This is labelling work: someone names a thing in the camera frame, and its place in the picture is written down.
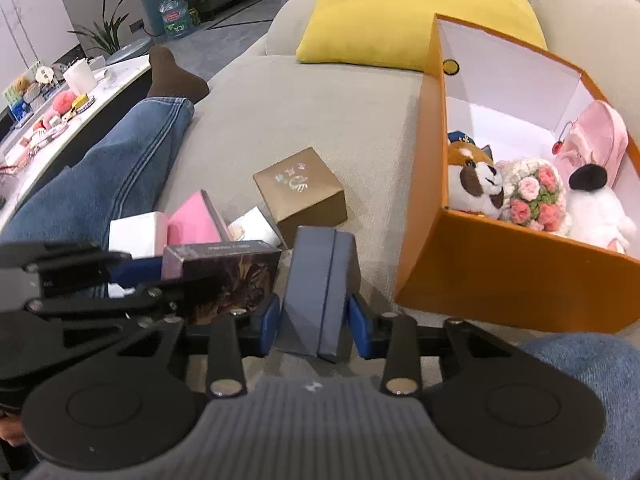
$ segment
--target blue denim jeans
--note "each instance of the blue denim jeans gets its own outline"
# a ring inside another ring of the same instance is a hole
[[[192,116],[186,99],[140,102],[22,207],[0,242],[90,240],[106,248],[111,220],[154,209]],[[607,425],[593,460],[609,478],[640,470],[640,351],[599,334],[547,336],[522,348],[600,397]]]
[[[22,206],[0,242],[85,240],[107,248],[111,220],[153,211],[192,117],[187,99],[140,101]]]

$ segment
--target orange storage box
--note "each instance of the orange storage box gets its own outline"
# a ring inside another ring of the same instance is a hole
[[[433,29],[424,77],[436,78],[441,99],[420,99],[398,304],[548,332],[616,332],[634,322],[640,239],[617,254],[447,207],[448,132],[489,144],[496,162],[553,161],[564,126],[606,100],[600,89],[577,66],[493,30],[447,16]],[[639,170],[630,137],[613,189],[638,226]]]

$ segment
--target yellow cushion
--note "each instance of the yellow cushion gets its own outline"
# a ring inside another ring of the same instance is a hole
[[[527,0],[317,0],[296,57],[423,71],[434,13],[546,49]]]

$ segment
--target pink box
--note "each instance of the pink box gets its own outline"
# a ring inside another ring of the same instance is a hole
[[[226,222],[207,196],[198,191],[180,206],[168,223],[167,245],[210,244],[231,240]]]

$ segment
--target beige sofa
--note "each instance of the beige sofa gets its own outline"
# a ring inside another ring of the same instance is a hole
[[[314,2],[289,0],[268,33],[210,80],[211,93],[196,106],[160,208],[173,212],[194,191],[205,189],[228,220],[255,205],[267,213],[252,174],[313,146],[344,184],[349,220],[340,228],[356,236],[363,296],[379,311],[395,309],[392,293],[422,74],[298,63],[295,51]],[[640,134],[640,3],[539,0],[535,8],[549,49],[586,69],[629,130]],[[427,85],[426,91],[435,96],[435,85]],[[283,254],[276,283],[280,293],[289,252]],[[411,314],[423,324],[439,324],[444,318]],[[532,336],[490,328],[512,342]],[[622,336],[640,343],[634,327]],[[348,365],[337,367],[277,352],[246,361],[250,383],[262,374],[379,375],[383,367],[355,355]],[[423,359],[423,364],[425,382],[439,381],[437,362]]]

